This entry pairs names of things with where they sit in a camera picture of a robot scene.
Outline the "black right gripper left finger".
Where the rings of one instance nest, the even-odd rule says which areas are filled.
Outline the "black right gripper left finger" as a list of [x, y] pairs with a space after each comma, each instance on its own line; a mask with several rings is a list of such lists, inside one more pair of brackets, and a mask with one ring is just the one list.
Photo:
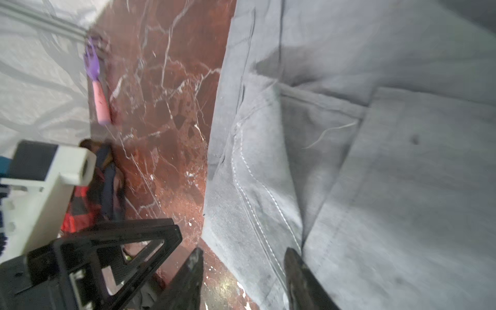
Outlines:
[[204, 279], [204, 251], [197, 247], [151, 307], [155, 310], [199, 310]]

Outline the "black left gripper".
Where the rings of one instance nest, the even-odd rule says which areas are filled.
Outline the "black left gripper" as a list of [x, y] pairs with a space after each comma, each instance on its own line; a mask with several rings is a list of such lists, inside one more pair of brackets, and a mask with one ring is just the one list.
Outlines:
[[1, 264], [1, 309], [124, 309], [182, 243], [172, 219], [102, 222]]

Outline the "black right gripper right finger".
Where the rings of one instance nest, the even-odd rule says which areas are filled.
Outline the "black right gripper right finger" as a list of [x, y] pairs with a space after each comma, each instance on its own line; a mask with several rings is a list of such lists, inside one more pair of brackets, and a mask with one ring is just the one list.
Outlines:
[[291, 310], [340, 310], [312, 274], [298, 252], [287, 248], [284, 256], [286, 288]]

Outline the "grey long sleeve shirt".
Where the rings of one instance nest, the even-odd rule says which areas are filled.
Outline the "grey long sleeve shirt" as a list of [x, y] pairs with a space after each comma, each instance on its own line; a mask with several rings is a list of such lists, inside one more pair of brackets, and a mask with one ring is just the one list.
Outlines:
[[260, 309], [495, 308], [495, 2], [239, 1], [203, 239]]

